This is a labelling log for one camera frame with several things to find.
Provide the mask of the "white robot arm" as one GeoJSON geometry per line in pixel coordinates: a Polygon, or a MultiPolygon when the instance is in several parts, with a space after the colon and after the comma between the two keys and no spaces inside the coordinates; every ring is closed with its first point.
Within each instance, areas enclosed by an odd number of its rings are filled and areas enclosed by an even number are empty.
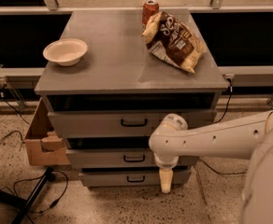
{"type": "Polygon", "coordinates": [[[248,160],[240,223],[273,224],[273,110],[195,129],[169,114],[152,133],[149,146],[164,193],[171,190],[180,156],[248,160]]]}

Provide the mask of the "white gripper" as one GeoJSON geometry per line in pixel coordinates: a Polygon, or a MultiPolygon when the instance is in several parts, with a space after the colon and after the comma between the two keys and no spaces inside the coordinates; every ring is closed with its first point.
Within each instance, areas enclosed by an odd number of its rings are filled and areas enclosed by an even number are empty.
{"type": "Polygon", "coordinates": [[[173,169],[177,164],[178,156],[163,156],[154,154],[156,165],[160,168],[159,177],[162,193],[169,193],[172,185],[173,169]]]}

